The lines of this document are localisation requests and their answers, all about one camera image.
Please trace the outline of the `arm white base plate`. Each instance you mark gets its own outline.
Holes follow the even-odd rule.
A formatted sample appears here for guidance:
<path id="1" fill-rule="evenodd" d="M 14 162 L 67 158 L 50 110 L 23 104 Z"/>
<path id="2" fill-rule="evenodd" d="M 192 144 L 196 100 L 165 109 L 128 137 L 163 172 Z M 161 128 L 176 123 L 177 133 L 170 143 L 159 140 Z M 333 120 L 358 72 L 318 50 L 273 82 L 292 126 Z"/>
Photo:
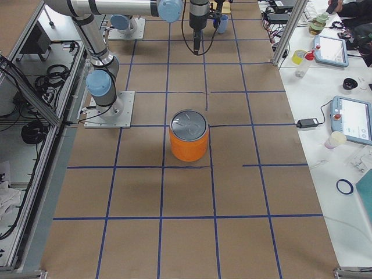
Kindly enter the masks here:
<path id="1" fill-rule="evenodd" d="M 91 97 L 90 106 L 95 108 L 87 112 L 87 118 L 84 122 L 85 128 L 130 128 L 133 115 L 135 92 L 119 91 L 116 102 L 107 111 L 106 108 L 96 106 Z"/>
<path id="2" fill-rule="evenodd" d="M 108 40 L 141 40 L 144 37 L 145 18 L 112 15 L 108 29 Z"/>

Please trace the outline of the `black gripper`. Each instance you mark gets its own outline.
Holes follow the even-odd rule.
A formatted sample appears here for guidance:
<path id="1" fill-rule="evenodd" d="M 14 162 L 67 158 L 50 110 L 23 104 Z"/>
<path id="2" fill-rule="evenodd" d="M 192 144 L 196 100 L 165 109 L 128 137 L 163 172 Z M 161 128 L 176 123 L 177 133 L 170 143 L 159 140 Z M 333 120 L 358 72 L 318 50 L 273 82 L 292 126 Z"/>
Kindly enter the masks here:
<path id="1" fill-rule="evenodd" d="M 199 55 L 201 38 L 202 38 L 202 30 L 194 30 L 193 31 L 193 50 L 192 50 L 192 53 L 194 55 Z"/>
<path id="2" fill-rule="evenodd" d="M 222 8 L 224 0 L 211 1 L 210 3 L 210 19 L 213 19 L 213 27 L 218 28 L 222 18 Z"/>

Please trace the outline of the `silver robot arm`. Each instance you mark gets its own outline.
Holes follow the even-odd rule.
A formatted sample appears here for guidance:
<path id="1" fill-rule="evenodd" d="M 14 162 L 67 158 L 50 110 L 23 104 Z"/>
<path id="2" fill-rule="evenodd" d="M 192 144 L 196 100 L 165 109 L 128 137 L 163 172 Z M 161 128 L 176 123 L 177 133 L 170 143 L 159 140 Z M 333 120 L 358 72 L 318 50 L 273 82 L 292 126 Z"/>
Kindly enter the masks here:
<path id="1" fill-rule="evenodd" d="M 115 78 L 119 62 L 110 52 L 95 22 L 96 15 L 147 15 L 160 17 L 172 23 L 184 18 L 185 6 L 189 4 L 189 26 L 193 30 L 193 47 L 189 49 L 195 56 L 200 53 L 203 29 L 208 20 L 213 20 L 217 31 L 222 16 L 223 1 L 45 1 L 55 12 L 71 17 L 74 26 L 90 53 L 90 62 L 95 70 L 102 69 L 110 78 Z"/>
<path id="2" fill-rule="evenodd" d="M 186 2 L 182 1 L 160 1 L 158 4 L 151 3 L 151 8 L 157 12 L 157 16 L 168 23 L 175 22 L 181 18 L 181 33 L 187 48 L 195 55 L 199 53 L 202 32 L 206 27 L 207 20 L 210 18 L 209 1 L 190 1 L 189 2 L 189 26 L 193 30 L 193 48 L 191 49 L 185 39 L 184 34 L 184 13 Z M 130 16 L 112 15 L 110 18 L 111 25 L 121 33 L 133 33 L 137 26 L 135 20 Z"/>

